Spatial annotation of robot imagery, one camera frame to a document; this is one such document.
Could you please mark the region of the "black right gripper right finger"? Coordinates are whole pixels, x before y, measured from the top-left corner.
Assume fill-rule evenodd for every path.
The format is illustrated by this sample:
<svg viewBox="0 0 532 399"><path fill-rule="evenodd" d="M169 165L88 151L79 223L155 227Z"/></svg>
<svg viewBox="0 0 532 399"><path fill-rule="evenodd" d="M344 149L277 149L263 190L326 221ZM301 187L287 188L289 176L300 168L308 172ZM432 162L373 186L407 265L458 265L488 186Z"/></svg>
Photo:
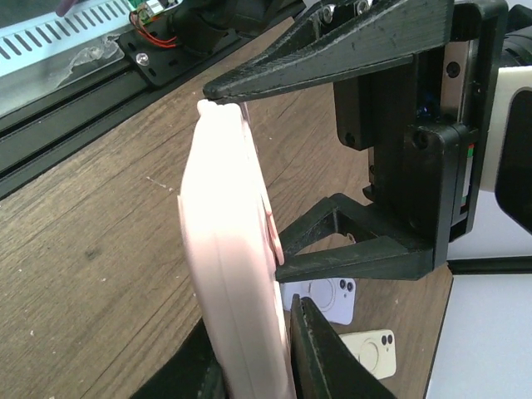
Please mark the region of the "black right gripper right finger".
<svg viewBox="0 0 532 399"><path fill-rule="evenodd" d="M290 349L297 398L393 398L350 353L311 298L295 297Z"/></svg>

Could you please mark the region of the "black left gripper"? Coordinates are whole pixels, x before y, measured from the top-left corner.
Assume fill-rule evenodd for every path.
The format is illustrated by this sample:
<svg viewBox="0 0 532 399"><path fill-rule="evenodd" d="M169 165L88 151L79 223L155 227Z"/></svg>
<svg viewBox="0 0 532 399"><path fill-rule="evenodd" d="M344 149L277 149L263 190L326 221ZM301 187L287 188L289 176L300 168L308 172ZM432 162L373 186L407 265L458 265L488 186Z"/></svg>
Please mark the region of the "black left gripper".
<svg viewBox="0 0 532 399"><path fill-rule="evenodd" d="M335 83L338 137L371 163L368 204L336 193L295 219L277 280L418 280L471 231L508 6L451 2L446 45ZM333 234L354 242L301 252Z"/></svg>

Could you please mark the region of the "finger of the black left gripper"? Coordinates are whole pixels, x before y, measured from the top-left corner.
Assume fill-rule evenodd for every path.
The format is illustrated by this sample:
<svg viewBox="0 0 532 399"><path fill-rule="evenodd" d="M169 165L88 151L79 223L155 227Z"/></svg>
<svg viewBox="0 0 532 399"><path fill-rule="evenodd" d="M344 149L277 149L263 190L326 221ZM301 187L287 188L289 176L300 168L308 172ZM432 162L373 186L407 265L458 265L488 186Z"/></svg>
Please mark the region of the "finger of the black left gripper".
<svg viewBox="0 0 532 399"><path fill-rule="evenodd" d="M451 1L320 1L256 57L204 85L204 97L242 103L408 64L450 41Z"/></svg>

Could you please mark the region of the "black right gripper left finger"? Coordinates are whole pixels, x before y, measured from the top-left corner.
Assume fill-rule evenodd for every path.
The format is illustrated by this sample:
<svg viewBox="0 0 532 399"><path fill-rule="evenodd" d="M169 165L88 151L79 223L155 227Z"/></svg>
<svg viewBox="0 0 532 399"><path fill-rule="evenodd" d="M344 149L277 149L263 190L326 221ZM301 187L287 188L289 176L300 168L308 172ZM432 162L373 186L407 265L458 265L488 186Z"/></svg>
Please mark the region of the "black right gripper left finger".
<svg viewBox="0 0 532 399"><path fill-rule="evenodd" d="M175 355L131 398L226 398L224 375L201 318Z"/></svg>

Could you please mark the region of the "pink phone case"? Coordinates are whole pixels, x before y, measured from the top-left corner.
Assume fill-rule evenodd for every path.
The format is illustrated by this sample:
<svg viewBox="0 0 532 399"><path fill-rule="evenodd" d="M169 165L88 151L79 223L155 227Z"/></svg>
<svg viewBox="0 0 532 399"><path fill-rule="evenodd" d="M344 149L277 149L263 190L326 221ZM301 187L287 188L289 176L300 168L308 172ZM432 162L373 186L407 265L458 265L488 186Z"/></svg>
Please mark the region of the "pink phone case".
<svg viewBox="0 0 532 399"><path fill-rule="evenodd" d="M201 100L178 196L195 293L232 398L296 395L283 264L247 110Z"/></svg>

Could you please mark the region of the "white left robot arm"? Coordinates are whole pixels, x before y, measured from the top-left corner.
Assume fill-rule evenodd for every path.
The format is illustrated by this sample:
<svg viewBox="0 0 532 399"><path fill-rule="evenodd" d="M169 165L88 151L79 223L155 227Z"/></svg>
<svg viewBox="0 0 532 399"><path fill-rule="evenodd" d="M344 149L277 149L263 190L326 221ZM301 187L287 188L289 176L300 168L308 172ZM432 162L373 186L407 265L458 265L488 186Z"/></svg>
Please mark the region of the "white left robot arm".
<svg viewBox="0 0 532 399"><path fill-rule="evenodd" d="M367 204L320 200L281 234L281 283L419 279L491 191L531 228L531 11L504 1L321 1L204 87L243 103L332 83L337 136L366 150Z"/></svg>

